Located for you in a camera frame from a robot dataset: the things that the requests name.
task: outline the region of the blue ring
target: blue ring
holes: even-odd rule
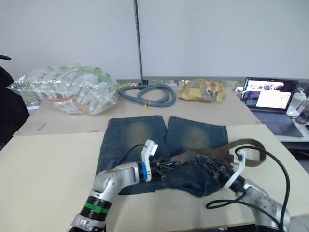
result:
[[[147,171],[146,171],[146,165],[144,162],[141,163],[141,168],[143,169],[143,179],[147,179]]]

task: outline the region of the black chair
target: black chair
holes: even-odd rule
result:
[[[2,55],[0,59],[11,60]],[[6,88],[12,82],[12,77],[0,66],[0,150],[29,117],[22,97]]]

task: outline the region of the clear plastic bag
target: clear plastic bag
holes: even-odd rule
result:
[[[24,99],[49,101],[69,114],[99,114],[117,103],[118,84],[100,68],[82,64],[34,69],[11,83]]]

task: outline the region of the denim pants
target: denim pants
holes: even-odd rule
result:
[[[217,148],[227,143],[225,126],[216,126],[171,116],[168,130],[162,116],[112,118],[104,135],[97,172],[120,164],[125,153],[147,139],[158,144],[155,159],[169,160],[190,149]],[[141,161],[142,147],[133,149],[123,162]],[[200,167],[194,154],[191,161],[165,172],[166,180],[151,180],[125,187],[120,194],[139,194],[161,189],[178,189],[194,196],[210,195],[220,189],[209,173]]]

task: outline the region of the black cable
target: black cable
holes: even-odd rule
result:
[[[285,190],[285,196],[284,196],[284,201],[283,201],[282,211],[281,211],[281,216],[280,216],[280,225],[281,225],[280,229],[284,231],[284,228],[283,228],[284,213],[285,213],[286,206],[289,200],[289,195],[290,195],[290,177],[289,177],[288,172],[286,171],[284,165],[280,162],[280,160],[277,159],[277,157],[275,157],[273,154],[269,153],[268,151],[265,151],[255,146],[241,146],[235,150],[235,153],[238,153],[238,151],[241,149],[252,149],[252,150],[263,152],[266,155],[270,156],[273,160],[275,160],[275,162],[281,167],[284,173],[284,176],[285,176],[285,180],[286,180],[286,190]]]
[[[228,201],[239,201],[239,200],[243,199],[246,195],[247,195],[247,193],[244,192],[240,197],[237,197],[234,200],[228,200]],[[226,201],[226,200],[215,200],[215,201],[209,202],[209,203],[207,203],[206,208],[207,209],[217,209],[217,208],[221,208],[221,207],[224,207],[224,206],[227,206],[227,205],[233,203],[233,202],[230,202],[230,203],[224,203],[224,204],[218,204],[218,205],[215,205],[215,206],[210,206],[211,204],[215,204],[215,202],[219,203],[218,201]]]
[[[136,147],[138,147],[138,146],[145,146],[145,145],[144,145],[144,144],[137,144],[137,145],[135,145],[134,147],[132,147],[130,150],[128,150],[128,151],[125,153],[125,155],[122,157],[122,159],[119,161],[119,163],[121,164],[121,163],[124,161],[124,159],[127,157],[127,155],[128,155],[131,151],[133,151],[134,148],[136,148]]]
[[[232,204],[232,203],[237,203],[237,204],[243,204],[243,205],[246,205],[248,207],[251,207],[253,209],[256,209],[264,214],[266,214],[267,216],[269,216],[277,225],[278,225],[278,228],[280,228],[280,223],[268,212],[266,212],[265,210],[261,209],[260,207],[257,207],[256,205],[254,204],[250,204],[250,203],[246,203],[246,202],[240,202],[240,201],[236,201],[236,200],[215,200],[215,201],[212,201],[212,202],[209,202],[207,205],[206,205],[206,208],[207,209],[210,209],[209,208],[209,205],[211,204],[215,204],[215,203],[229,203],[229,204]]]

